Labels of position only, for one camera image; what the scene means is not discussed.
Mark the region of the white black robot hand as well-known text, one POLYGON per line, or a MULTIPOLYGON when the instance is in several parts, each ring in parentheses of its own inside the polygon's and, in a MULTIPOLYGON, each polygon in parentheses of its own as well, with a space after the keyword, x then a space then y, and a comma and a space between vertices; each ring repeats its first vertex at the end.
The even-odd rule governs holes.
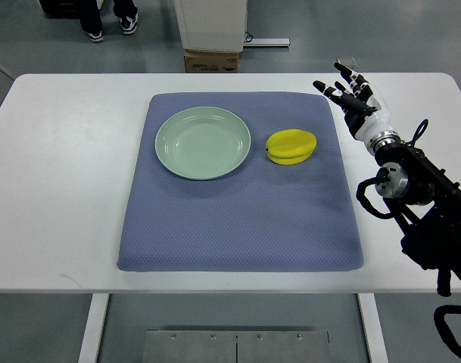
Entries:
POLYGON ((384 98, 364 76, 343 64, 334 67, 346 85, 333 86, 316 80, 313 86, 344 112, 344 121, 351 136, 365 144, 371 155, 386 144, 400 143, 400 136, 390 124, 391 113, 384 98))

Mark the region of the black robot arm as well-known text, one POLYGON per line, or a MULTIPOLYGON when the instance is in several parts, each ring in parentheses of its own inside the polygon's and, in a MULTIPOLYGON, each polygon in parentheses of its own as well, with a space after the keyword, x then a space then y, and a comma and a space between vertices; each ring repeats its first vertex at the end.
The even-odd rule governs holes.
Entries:
POLYGON ((408 142, 391 130, 369 138, 366 146, 380 168, 358 184, 356 196, 368 213, 396 221, 402 252, 437 271, 438 294, 450 296, 452 276, 461 281, 461 190, 415 146, 427 126, 423 120, 408 142))

